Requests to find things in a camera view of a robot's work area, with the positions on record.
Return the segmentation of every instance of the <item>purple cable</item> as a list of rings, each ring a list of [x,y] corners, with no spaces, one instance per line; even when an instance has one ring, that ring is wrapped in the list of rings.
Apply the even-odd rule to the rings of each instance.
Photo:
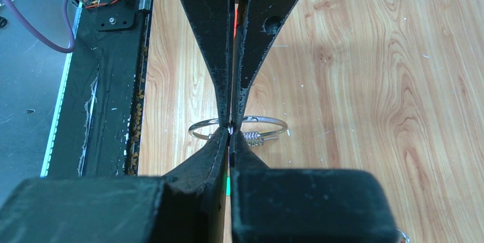
[[[15,5],[12,3],[11,0],[2,0],[3,3],[14,13],[14,16],[16,19],[30,32],[32,35],[34,35],[36,38],[39,39],[42,43],[44,43],[46,46],[49,46],[50,48],[54,49],[55,51],[61,52],[61,53],[71,53],[74,51],[74,44],[75,44],[75,38],[74,38],[74,32],[72,31],[72,26],[69,21],[69,17],[67,16],[67,4],[69,3],[69,0],[63,0],[62,2],[62,15],[64,19],[64,24],[66,26],[66,29],[69,31],[69,47],[64,48],[61,46],[58,46],[57,44],[53,43],[44,35],[42,35],[37,29],[35,29],[34,26],[32,26],[26,19],[25,17],[18,11],[18,9],[15,7]]]

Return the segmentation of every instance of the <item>purple hose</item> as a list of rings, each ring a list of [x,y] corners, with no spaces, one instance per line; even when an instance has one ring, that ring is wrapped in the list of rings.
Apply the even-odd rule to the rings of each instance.
[[[58,46],[57,44],[53,43],[44,35],[39,33],[37,29],[34,28],[25,18],[24,16],[18,11],[18,9],[15,7],[15,5],[12,3],[11,0],[2,0],[3,3],[14,13],[16,19],[30,32],[32,35],[34,35],[36,38],[39,39],[42,43],[44,43],[46,46],[49,46],[50,48],[54,49],[55,51],[61,52],[61,53],[71,53],[74,51],[74,44],[75,44],[75,38],[74,38],[74,33],[72,31],[72,26],[71,23],[69,22],[69,17],[67,16],[67,4],[69,3],[69,0],[63,0],[62,1],[62,15],[64,19],[64,24],[66,26],[66,29],[69,31],[69,47],[68,48],[63,48],[61,46]]]

